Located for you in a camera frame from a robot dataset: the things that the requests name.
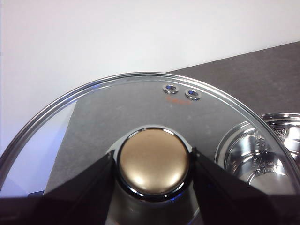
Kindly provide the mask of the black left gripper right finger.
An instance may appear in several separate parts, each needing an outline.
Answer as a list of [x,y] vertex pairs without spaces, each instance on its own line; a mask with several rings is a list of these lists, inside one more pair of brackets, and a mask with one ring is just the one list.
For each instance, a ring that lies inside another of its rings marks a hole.
[[192,149],[193,189],[206,225],[298,225],[299,195],[268,195]]

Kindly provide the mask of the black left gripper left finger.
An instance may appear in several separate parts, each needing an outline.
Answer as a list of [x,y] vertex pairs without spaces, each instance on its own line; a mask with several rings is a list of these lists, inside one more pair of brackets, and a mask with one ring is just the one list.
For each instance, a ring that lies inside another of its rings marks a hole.
[[114,191],[114,151],[44,195],[2,198],[2,225],[103,225]]

